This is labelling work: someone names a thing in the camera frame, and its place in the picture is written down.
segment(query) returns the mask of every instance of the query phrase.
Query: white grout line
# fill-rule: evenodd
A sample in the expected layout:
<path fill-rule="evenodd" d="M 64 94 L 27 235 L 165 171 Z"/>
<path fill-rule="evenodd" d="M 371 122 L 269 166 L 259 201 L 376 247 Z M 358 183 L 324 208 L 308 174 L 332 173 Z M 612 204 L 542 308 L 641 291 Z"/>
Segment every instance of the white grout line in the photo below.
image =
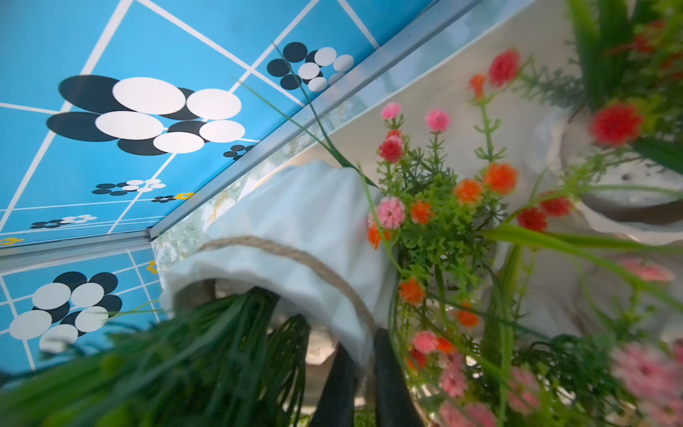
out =
<path fill-rule="evenodd" d="M 33 111 L 35 113 L 45 113 L 45 114 L 57 114 L 57 113 L 59 113 L 59 111 L 55 111 L 55 110 L 46 110 L 44 108 L 26 107 L 25 105 L 6 104 L 4 102 L 0 102 L 0 107 L 11 108 L 11 109 L 15 109 L 15 110 Z"/>
<path fill-rule="evenodd" d="M 259 79 L 263 80 L 270 86 L 273 86 L 278 92 L 281 92 L 283 95 L 287 96 L 289 99 L 293 100 L 296 102 L 299 106 L 304 107 L 303 102 L 300 100 L 296 99 L 291 93 L 287 92 L 285 89 L 282 88 L 282 86 L 278 85 L 274 81 L 270 80 L 269 78 L 265 77 L 263 74 L 259 73 L 258 71 L 254 70 L 252 67 L 250 67 L 249 64 L 244 62 L 243 60 L 237 58 L 237 56 L 231 54 L 230 52 L 226 51 L 224 48 L 220 47 L 216 42 L 211 40 L 210 38 L 206 37 L 204 34 L 198 32 L 196 29 L 190 27 L 186 23 L 182 22 L 180 19 L 176 18 L 166 10 L 160 8 L 158 5 L 155 3 L 151 2 L 150 0 L 137 0 L 139 3 L 143 4 L 147 8 L 151 9 L 151 11 L 157 13 L 158 15 L 162 16 L 163 18 L 167 19 L 169 22 L 177 25 L 179 28 L 181 28 L 183 31 L 187 32 L 191 36 L 197 38 L 210 48 L 214 49 L 216 52 L 222 54 L 226 58 L 232 60 L 235 64 L 239 65 L 240 67 L 244 68 L 245 70 L 251 72 L 251 74 L 254 74 L 256 77 Z"/>
<path fill-rule="evenodd" d="M 128 257 L 130 257 L 130 261 L 135 265 L 135 260 L 133 259 L 133 255 L 128 251 Z M 135 267 L 135 272 L 137 273 L 137 277 L 140 279 L 140 284 L 142 284 L 142 288 L 145 290 L 145 295 L 147 295 L 147 301 L 150 302 L 150 306 L 152 307 L 153 310 L 156 310 L 154 303 L 152 302 L 152 297 L 150 296 L 150 291 L 147 290 L 147 286 L 145 284 L 145 281 L 142 280 L 142 275 L 140 274 L 140 270 Z M 159 323 L 159 315 L 154 312 L 154 317 L 156 319 L 156 322 Z"/>
<path fill-rule="evenodd" d="M 379 43 L 377 43 L 377 40 L 375 40 L 375 37 L 372 37 L 372 34 L 370 33 L 369 29 L 363 24 L 363 21 L 356 15 L 356 12 L 351 8 L 351 6 L 348 4 L 346 0 L 337 0 L 337 2 L 344 8 L 346 11 L 346 14 L 353 20 L 354 24 L 356 24 L 356 27 L 358 27 L 359 30 L 361 30 L 361 33 L 367 38 L 367 41 L 370 42 L 372 47 L 375 48 L 375 50 L 380 48 Z"/>
<path fill-rule="evenodd" d="M 23 230 L 20 232 L 8 232 L 8 233 L 0 233 L 0 236 L 9 236 L 10 234 L 33 234 L 33 233 L 45 233 L 45 232 L 59 232 L 59 231 L 65 231 L 65 230 L 81 230 L 83 228 L 96 228 L 96 227 L 108 227 L 109 223 L 112 221 L 107 221 L 107 223 L 102 224 L 102 223 L 95 223 L 97 225 L 83 225 L 79 227 L 66 227 L 66 228 L 38 228 L 35 230 Z M 159 221 L 140 221 L 140 222 L 135 222 L 135 223 L 121 223 L 121 224 L 114 224 L 112 225 L 112 229 L 117 226 L 117 225 L 129 225 L 129 224 L 149 224 L 149 223 L 158 223 Z"/>
<path fill-rule="evenodd" d="M 156 173 L 150 178 L 150 180 L 156 179 L 156 177 L 159 176 L 159 174 L 160 174 L 164 169 L 166 169 L 166 166 L 168 166 L 169 163 L 171 162 L 171 160 L 173 160 L 176 156 L 177 156 L 176 153 L 171 154 L 171 156 L 170 156 L 168 159 L 166 159 L 166 161 L 164 162 L 164 164 L 161 165 L 161 167 L 160 167 L 160 168 L 156 171 Z M 116 220 L 116 222 L 114 223 L 114 225 L 111 226 L 111 228 L 109 229 L 109 231 L 107 232 L 107 234 L 111 234 L 111 232 L 114 231 L 114 228 L 116 228 L 116 226 L 119 225 L 119 222 L 123 219 L 123 217 L 126 216 L 126 214 L 128 213 L 128 211 L 130 210 L 130 208 L 133 207 L 133 205 L 135 204 L 135 202 L 137 202 L 137 200 L 138 200 L 142 195 L 143 195 L 143 193 L 138 193 L 138 194 L 135 196 L 135 198 L 134 198 L 133 200 L 130 201 L 129 205 L 128 205 L 128 206 L 126 207 L 126 209 L 121 213 L 121 215 L 120 215 L 119 218 Z"/>
<path fill-rule="evenodd" d="M 97 61 L 99 61 L 100 57 L 102 57 L 102 53 L 104 52 L 107 45 L 111 41 L 111 38 L 113 37 L 114 33 L 116 32 L 116 29 L 119 27 L 119 24 L 123 20 L 124 16 L 126 15 L 126 12 L 128 11 L 131 4 L 133 4 L 133 0 L 121 0 L 121 1 L 119 1 L 119 4 L 116 6 L 116 9 L 114 9 L 114 13 L 111 15 L 111 18 L 109 19 L 109 22 L 107 22 L 107 26 L 104 27 L 104 31 L 102 31 L 102 35 L 100 35 L 100 38 L 97 40 L 97 43 L 95 44 L 95 48 L 90 53 L 90 56 L 88 57 L 87 61 L 85 62 L 85 65 L 83 66 L 83 69 L 81 70 L 81 74 L 90 74 L 95 69 L 95 65 L 97 64 Z M 61 109 L 59 110 L 59 112 L 65 113 L 65 112 L 71 110 L 71 107 L 72 107 L 71 103 L 66 101 L 66 102 L 64 102 L 64 105 L 61 106 Z M 55 135 L 56 134 L 50 130 L 49 132 L 47 132 L 45 139 L 43 139 L 43 142 L 40 144 L 40 148 L 38 148 L 38 152 L 36 152 L 36 155 L 34 156 L 33 161 L 31 162 L 31 164 L 29 166 L 29 169 L 26 171 L 24 178 L 19 183 L 19 187 L 14 192 L 14 196 L 12 196 L 12 200 L 10 201 L 10 204 L 7 207 L 7 210 L 3 214 L 2 219 L 0 219 L 0 231 L 2 231 L 2 228 L 7 223 L 7 220 L 9 219 L 10 214 L 12 213 L 12 210 L 16 206 L 21 195 L 24 193 L 24 190 L 26 189 L 26 186 L 29 184 L 29 181 L 31 180 L 33 173 L 36 172 L 36 169 L 38 168 L 40 161 L 42 160 L 43 156 L 45 156 L 47 149 L 50 148 L 50 144 L 52 144 L 52 141 L 54 140 Z"/>
<path fill-rule="evenodd" d="M 306 5 L 306 7 L 303 8 L 303 10 L 301 12 L 299 12 L 298 15 L 296 15 L 294 20 L 284 29 L 284 31 L 282 31 L 280 33 L 280 35 L 277 36 L 277 38 L 275 38 L 273 43 L 268 45 L 268 48 L 261 54 L 261 56 L 259 56 L 253 64 L 251 64 L 251 67 L 248 68 L 244 74 L 242 74 L 240 79 L 237 80 L 237 83 L 232 85 L 232 87 L 230 88 L 230 91 L 229 91 L 230 93 L 235 92 L 235 90 L 237 90 L 237 88 L 240 87 L 240 85 L 242 83 L 244 83 L 245 80 L 247 80 L 247 77 L 249 77 L 252 70 L 255 70 L 256 67 L 261 65 L 261 63 L 268 57 L 268 55 L 270 55 L 270 53 L 275 50 L 275 46 L 279 45 L 282 42 L 282 40 L 284 40 L 285 37 L 287 37 L 287 35 L 294 29 L 294 27 L 297 26 L 301 22 L 301 20 L 304 18 L 304 16 L 306 16 L 308 14 L 308 12 L 310 12 L 311 9 L 313 9 L 313 6 L 318 4 L 319 1 L 320 0 L 311 0 Z"/>
<path fill-rule="evenodd" d="M 138 202 L 146 202 L 154 199 L 142 199 Z M 33 206 L 31 208 L 14 208 L 14 210 L 31 210 L 31 209 L 48 209 L 48 208 L 68 208 L 70 206 L 90 206 L 94 204 L 109 204 L 109 203 L 129 203 L 130 200 L 112 200 L 111 202 L 93 202 L 93 203 L 75 203 L 75 204 L 57 204 L 54 206 Z"/>
<path fill-rule="evenodd" d="M 7 284 L 5 284 L 5 280 L 0 276 L 0 287 L 2 287 L 2 291 L 5 294 L 5 298 L 7 299 L 8 303 L 10 304 L 10 311 L 12 312 L 12 315 L 16 319 L 19 315 L 16 312 L 16 307 L 14 306 L 14 302 L 12 301 L 12 297 L 10 296 L 10 290 L 7 289 Z M 36 370 L 36 364 L 33 362 L 33 355 L 31 354 L 31 349 L 29 348 L 29 343 L 27 340 L 21 340 L 24 343 L 24 351 L 26 351 L 26 358 L 29 360 L 29 366 L 31 367 L 31 370 Z"/>
<path fill-rule="evenodd" d="M 146 284 L 144 284 L 144 285 L 138 285 L 138 286 L 135 286 L 135 287 L 133 287 L 133 288 L 129 288 L 129 289 L 126 289 L 126 290 L 122 290 L 121 292 L 116 292 L 115 294 L 112 294 L 112 295 L 121 295 L 121 294 L 125 294 L 125 293 L 127 293 L 127 292 L 130 292 L 131 290 L 138 290 L 138 289 L 140 289 L 140 288 L 144 288 L 145 286 L 153 285 L 153 284 L 158 283 L 158 282 L 159 282 L 159 280 L 151 281 L 151 282 L 146 283 Z"/>

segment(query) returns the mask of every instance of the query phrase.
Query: orange flower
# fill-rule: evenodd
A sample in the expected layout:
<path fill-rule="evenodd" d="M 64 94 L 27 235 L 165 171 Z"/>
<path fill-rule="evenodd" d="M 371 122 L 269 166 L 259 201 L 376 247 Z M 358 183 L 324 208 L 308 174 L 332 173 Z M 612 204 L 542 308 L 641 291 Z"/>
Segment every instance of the orange flower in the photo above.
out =
<path fill-rule="evenodd" d="M 517 169 L 508 163 L 491 163 L 484 173 L 484 185 L 500 195 L 507 195 L 517 186 L 517 175 Z"/>
<path fill-rule="evenodd" d="M 426 225 L 433 215 L 432 205 L 421 200 L 415 202 L 410 210 L 410 218 L 416 224 Z"/>
<path fill-rule="evenodd" d="M 445 340 L 444 338 L 438 338 L 438 347 L 436 347 L 437 350 L 441 351 L 445 355 L 452 355 L 456 351 L 456 347 L 451 344 L 449 340 Z"/>
<path fill-rule="evenodd" d="M 486 76 L 483 74 L 475 74 L 472 79 L 470 79 L 470 89 L 474 89 L 474 95 L 477 101 L 484 99 L 484 82 L 486 82 Z"/>
<path fill-rule="evenodd" d="M 384 231 L 385 240 L 391 240 L 391 232 L 389 230 Z M 382 239 L 380 237 L 380 230 L 377 228 L 376 224 L 372 224 L 372 226 L 367 229 L 367 240 L 370 242 L 374 249 L 379 248 Z"/>
<path fill-rule="evenodd" d="M 472 304 L 469 302 L 462 303 L 462 306 L 465 308 L 472 308 Z M 458 312 L 457 319 L 458 322 L 466 328 L 476 328 L 479 326 L 479 316 L 465 310 L 460 310 Z"/>
<path fill-rule="evenodd" d="M 417 362 L 417 365 L 420 368 L 424 368 L 425 366 L 427 366 L 427 356 L 423 355 L 416 349 L 412 349 L 410 351 L 410 357 L 412 357 Z M 412 369 L 417 369 L 415 365 L 413 365 L 413 361 L 410 360 L 410 357 L 406 357 L 406 362 Z"/>
<path fill-rule="evenodd" d="M 411 305 L 422 304 L 422 301 L 424 301 L 427 296 L 427 292 L 425 292 L 422 285 L 418 283 L 417 279 L 414 277 L 411 277 L 408 281 L 403 282 L 398 287 L 399 297 Z"/>
<path fill-rule="evenodd" d="M 470 179 L 460 181 L 453 190 L 453 194 L 458 197 L 458 201 L 469 206 L 475 206 L 479 203 L 483 192 L 482 185 L 478 181 Z"/>

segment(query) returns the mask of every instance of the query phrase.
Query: artificial flower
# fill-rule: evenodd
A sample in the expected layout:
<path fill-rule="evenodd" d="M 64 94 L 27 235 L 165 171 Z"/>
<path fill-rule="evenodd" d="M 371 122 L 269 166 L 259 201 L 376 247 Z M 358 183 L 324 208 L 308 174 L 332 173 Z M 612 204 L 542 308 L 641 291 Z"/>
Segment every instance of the artificial flower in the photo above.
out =
<path fill-rule="evenodd" d="M 629 342 L 612 352 L 612 375 L 634 396 L 651 402 L 680 397 L 680 370 L 654 346 Z"/>
<path fill-rule="evenodd" d="M 548 229 L 546 215 L 539 208 L 526 208 L 517 215 L 517 222 L 520 227 L 543 233 Z"/>
<path fill-rule="evenodd" d="M 499 195 L 510 194 L 517 187 L 517 169 L 508 163 L 491 163 L 484 172 L 484 185 Z"/>
<path fill-rule="evenodd" d="M 427 356 L 425 356 L 424 353 L 421 353 L 421 352 L 420 352 L 419 350 L 417 350 L 416 348 L 413 348 L 412 350 L 410 350 L 410 357 L 412 357 L 413 360 L 415 360 L 415 361 L 417 362 L 417 365 L 418 365 L 420 368 L 424 368 L 425 366 L 427 366 Z M 406 362 L 408 362 L 408 365 L 409 365 L 412 369 L 417 369 L 417 368 L 415 367 L 415 365 L 413 365 L 413 360 L 410 360 L 410 357 L 407 357 L 407 358 L 406 358 Z"/>
<path fill-rule="evenodd" d="M 574 204 L 566 197 L 557 197 L 555 199 L 544 200 L 539 203 L 539 206 L 544 214 L 549 217 L 564 217 L 572 213 Z"/>
<path fill-rule="evenodd" d="M 666 402 L 642 402 L 638 409 L 659 427 L 683 426 L 683 400 L 680 398 Z"/>
<path fill-rule="evenodd" d="M 411 305 L 421 305 L 427 296 L 427 292 L 414 277 L 401 283 L 398 288 L 398 296 Z"/>
<path fill-rule="evenodd" d="M 452 398 L 463 396 L 469 387 L 462 365 L 461 357 L 454 358 L 454 361 L 449 363 L 443 372 L 441 372 L 441 377 L 438 381 L 438 384 L 443 391 Z"/>
<path fill-rule="evenodd" d="M 471 419 L 472 427 L 496 427 L 496 416 L 483 403 L 476 402 L 465 405 L 465 412 Z"/>
<path fill-rule="evenodd" d="M 398 197 L 385 197 L 377 206 L 377 220 L 382 228 L 396 230 L 406 220 L 406 206 Z"/>
<path fill-rule="evenodd" d="M 421 200 L 415 202 L 410 209 L 410 219 L 416 224 L 426 225 L 432 216 L 434 216 L 432 205 Z"/>
<path fill-rule="evenodd" d="M 470 79 L 470 89 L 474 89 L 474 96 L 477 101 L 484 99 L 484 83 L 486 82 L 486 76 L 483 74 L 475 74 L 474 77 Z"/>
<path fill-rule="evenodd" d="M 541 401 L 537 394 L 540 386 L 532 372 L 513 366 L 510 370 L 512 380 L 510 381 L 510 392 L 507 396 L 507 403 L 513 411 L 522 415 L 536 412 L 541 407 Z"/>
<path fill-rule="evenodd" d="M 380 115 L 384 120 L 393 120 L 400 112 L 401 104 L 397 104 L 396 102 L 390 102 L 389 104 L 385 105 Z"/>
<path fill-rule="evenodd" d="M 384 230 L 384 235 L 385 240 L 391 240 L 391 232 L 389 230 Z M 382 238 L 380 237 L 380 230 L 374 222 L 367 228 L 367 241 L 370 242 L 375 250 L 379 249 Z"/>
<path fill-rule="evenodd" d="M 431 331 L 420 331 L 413 338 L 413 346 L 421 353 L 428 355 L 438 349 L 438 338 Z"/>
<path fill-rule="evenodd" d="M 468 301 L 463 302 L 462 306 L 465 308 L 472 308 L 472 304 L 470 304 Z M 467 310 L 460 310 L 457 312 L 456 319 L 458 323 L 469 329 L 479 326 L 479 316 L 473 312 L 468 312 Z"/>
<path fill-rule="evenodd" d="M 456 347 L 451 344 L 449 340 L 446 340 L 445 338 L 437 338 L 436 340 L 438 342 L 438 346 L 436 349 L 438 351 L 441 351 L 445 355 L 452 355 L 456 351 Z"/>
<path fill-rule="evenodd" d="M 460 181 L 453 190 L 453 194 L 458 198 L 458 202 L 469 206 L 476 206 L 482 199 L 483 192 L 484 189 L 479 181 L 471 179 Z"/>
<path fill-rule="evenodd" d="M 488 79 L 494 87 L 503 87 L 517 78 L 519 73 L 518 51 L 510 49 L 496 56 L 488 69 Z"/>
<path fill-rule="evenodd" d="M 396 164 L 400 162 L 403 157 L 403 138 L 397 135 L 388 136 L 380 145 L 379 153 L 382 159 L 389 163 Z"/>
<path fill-rule="evenodd" d="M 451 117 L 443 110 L 431 110 L 425 117 L 427 127 L 434 133 L 445 132 L 451 125 Z"/>
<path fill-rule="evenodd" d="M 469 427 L 471 425 L 464 413 L 448 402 L 441 404 L 438 414 L 441 415 L 447 427 Z"/>
<path fill-rule="evenodd" d="M 619 265 L 645 281 L 673 281 L 676 278 L 676 274 L 667 267 L 641 258 L 621 260 Z"/>
<path fill-rule="evenodd" d="M 599 146 L 622 147 L 634 141 L 641 132 L 643 116 L 631 104 L 614 104 L 593 117 L 591 134 Z"/>

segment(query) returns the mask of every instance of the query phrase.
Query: green foliage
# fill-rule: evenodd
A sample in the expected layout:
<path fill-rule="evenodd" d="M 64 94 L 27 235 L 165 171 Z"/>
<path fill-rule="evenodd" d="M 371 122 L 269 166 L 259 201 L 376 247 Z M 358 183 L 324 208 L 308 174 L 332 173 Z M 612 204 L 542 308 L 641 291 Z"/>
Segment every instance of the green foliage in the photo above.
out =
<path fill-rule="evenodd" d="M 13 426 L 281 426 L 303 401 L 309 326 L 272 332 L 279 298 L 254 288 L 180 312 L 113 348 L 39 372 L 0 394 Z"/>

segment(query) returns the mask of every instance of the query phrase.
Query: red flower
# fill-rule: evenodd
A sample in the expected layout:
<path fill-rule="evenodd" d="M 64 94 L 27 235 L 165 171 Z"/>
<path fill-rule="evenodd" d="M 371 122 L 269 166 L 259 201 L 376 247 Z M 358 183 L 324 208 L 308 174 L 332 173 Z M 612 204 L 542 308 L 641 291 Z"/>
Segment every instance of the red flower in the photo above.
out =
<path fill-rule="evenodd" d="M 420 368 L 424 368 L 425 366 L 427 366 L 427 356 L 417 351 L 417 349 L 414 348 L 410 351 L 410 357 L 412 357 L 417 362 L 417 365 Z M 412 369 L 416 369 L 415 365 L 413 365 L 413 361 L 411 361 L 409 357 L 406 358 L 406 361 Z"/>
<path fill-rule="evenodd" d="M 496 56 L 488 69 L 488 78 L 494 87 L 503 87 L 517 78 L 522 55 L 510 49 Z"/>
<path fill-rule="evenodd" d="M 517 169 L 507 163 L 491 163 L 484 172 L 484 185 L 500 195 L 510 194 L 517 187 Z"/>
<path fill-rule="evenodd" d="M 549 217 L 564 217 L 572 213 L 574 205 L 566 197 L 558 197 L 556 199 L 549 199 L 539 203 L 541 210 Z"/>
<path fill-rule="evenodd" d="M 528 228 L 535 232 L 545 232 L 548 229 L 546 215 L 539 208 L 526 208 L 517 215 L 520 227 Z"/>
<path fill-rule="evenodd" d="M 603 108 L 593 117 L 591 134 L 596 143 L 606 147 L 621 147 L 640 135 L 643 116 L 633 105 L 615 104 Z"/>
<path fill-rule="evenodd" d="M 415 202 L 410 210 L 410 219 L 416 224 L 427 225 L 433 215 L 432 205 L 421 200 Z"/>
<path fill-rule="evenodd" d="M 403 138 L 390 135 L 380 146 L 380 156 L 389 163 L 398 163 L 403 157 Z"/>
<path fill-rule="evenodd" d="M 472 79 L 470 79 L 470 89 L 474 89 L 474 96 L 478 100 L 484 99 L 484 82 L 486 82 L 486 76 L 483 74 L 475 74 Z"/>

